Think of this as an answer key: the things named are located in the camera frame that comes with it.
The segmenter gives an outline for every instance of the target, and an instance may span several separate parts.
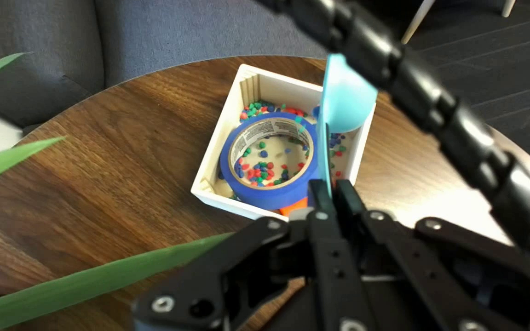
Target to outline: wooden tabletop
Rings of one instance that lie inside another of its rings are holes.
[[[190,193],[241,63],[322,84],[324,61],[317,59],[189,63],[109,88],[25,138],[22,143],[68,137],[0,176],[0,295],[248,224]],[[530,168],[526,153],[495,134]],[[438,216],[505,239],[481,195],[383,94],[355,187],[368,207],[389,210],[408,226]],[[129,330],[130,303],[161,276],[13,329]],[[248,329],[278,306],[264,308]]]

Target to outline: dark carpet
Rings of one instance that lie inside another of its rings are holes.
[[[421,3],[364,2],[397,36]],[[502,5],[436,0],[409,44],[437,68],[445,86],[530,153],[530,0],[517,0],[507,18]]]

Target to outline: painter's tape roll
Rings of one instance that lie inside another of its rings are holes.
[[[245,183],[234,171],[234,164],[254,142],[276,134],[298,138],[311,151],[300,172],[275,186],[252,186]],[[272,210],[297,203],[308,193],[308,181],[316,176],[315,125],[288,113],[268,113],[250,118],[232,130],[220,153],[219,165],[225,180],[240,201],[262,209]]]

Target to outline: couch cushion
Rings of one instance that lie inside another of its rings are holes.
[[[93,0],[0,0],[0,116],[24,127],[44,122],[104,87]]]
[[[254,0],[95,0],[107,86],[233,55],[326,57],[287,17]]]

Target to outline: white chair leg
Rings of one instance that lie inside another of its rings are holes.
[[[502,8],[502,17],[509,17],[511,14],[511,10],[513,10],[513,6],[515,5],[516,0],[507,0],[504,3],[504,7]]]
[[[404,32],[404,36],[402,37],[402,44],[408,43],[418,26],[421,24],[422,20],[425,18],[426,13],[429,12],[429,9],[433,4],[435,3],[435,0],[424,0],[421,4],[421,6],[418,8],[418,11],[414,15],[414,18],[410,22],[410,25],[408,26],[408,29],[406,29],[406,32]]]

